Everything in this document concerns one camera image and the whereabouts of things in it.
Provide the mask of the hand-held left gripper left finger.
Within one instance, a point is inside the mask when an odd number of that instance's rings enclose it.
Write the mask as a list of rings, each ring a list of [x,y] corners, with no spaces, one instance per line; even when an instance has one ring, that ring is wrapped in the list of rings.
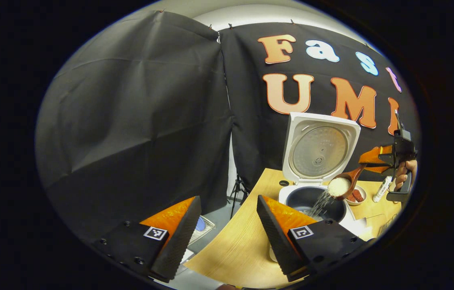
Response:
[[[141,222],[122,222],[92,246],[138,276],[167,283],[176,275],[200,216],[201,198],[190,197]]]

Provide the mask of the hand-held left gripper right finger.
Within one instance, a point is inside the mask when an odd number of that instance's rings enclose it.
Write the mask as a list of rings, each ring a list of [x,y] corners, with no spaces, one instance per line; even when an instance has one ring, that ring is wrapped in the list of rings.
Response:
[[[257,213],[289,282],[332,271],[367,246],[335,220],[317,222],[267,196],[257,197]]]

